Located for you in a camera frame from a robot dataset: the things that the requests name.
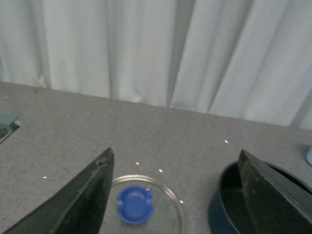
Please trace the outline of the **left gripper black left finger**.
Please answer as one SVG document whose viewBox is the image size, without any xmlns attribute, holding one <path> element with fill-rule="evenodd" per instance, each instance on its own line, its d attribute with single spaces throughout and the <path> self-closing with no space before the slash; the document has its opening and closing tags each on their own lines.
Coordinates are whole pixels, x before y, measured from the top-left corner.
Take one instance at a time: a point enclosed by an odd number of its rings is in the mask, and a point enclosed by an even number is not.
<svg viewBox="0 0 312 234">
<path fill-rule="evenodd" d="M 97 234 L 108 202 L 114 153 L 106 149 L 7 234 Z"/>
</svg>

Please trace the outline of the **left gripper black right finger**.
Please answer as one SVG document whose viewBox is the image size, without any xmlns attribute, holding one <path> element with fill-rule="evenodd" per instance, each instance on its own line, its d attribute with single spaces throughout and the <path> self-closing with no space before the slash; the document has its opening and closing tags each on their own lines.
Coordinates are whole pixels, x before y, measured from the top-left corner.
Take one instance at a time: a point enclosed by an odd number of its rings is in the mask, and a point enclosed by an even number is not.
<svg viewBox="0 0 312 234">
<path fill-rule="evenodd" d="M 246 150 L 238 160 L 245 203 L 259 234 L 310 234 L 312 196 Z"/>
</svg>

